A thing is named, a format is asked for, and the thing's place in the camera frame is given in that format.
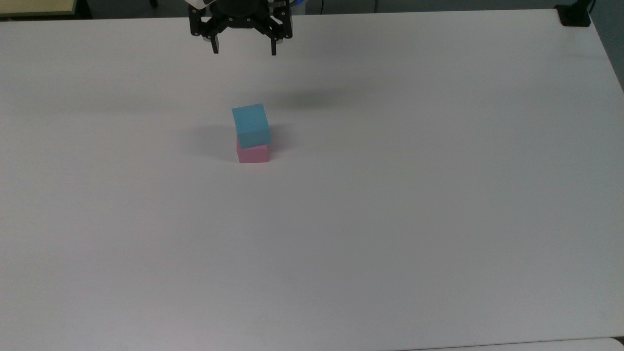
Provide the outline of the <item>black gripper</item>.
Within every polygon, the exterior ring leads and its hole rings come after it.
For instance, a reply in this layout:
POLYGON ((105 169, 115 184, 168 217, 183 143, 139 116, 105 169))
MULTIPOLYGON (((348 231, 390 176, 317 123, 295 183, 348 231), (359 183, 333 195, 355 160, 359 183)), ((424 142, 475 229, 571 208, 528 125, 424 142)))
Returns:
POLYGON ((265 0, 216 0, 199 9, 189 6, 190 33, 203 37, 215 54, 219 53, 218 34, 227 27, 254 28, 271 40, 271 55, 279 42, 293 37, 289 4, 267 4, 265 0))

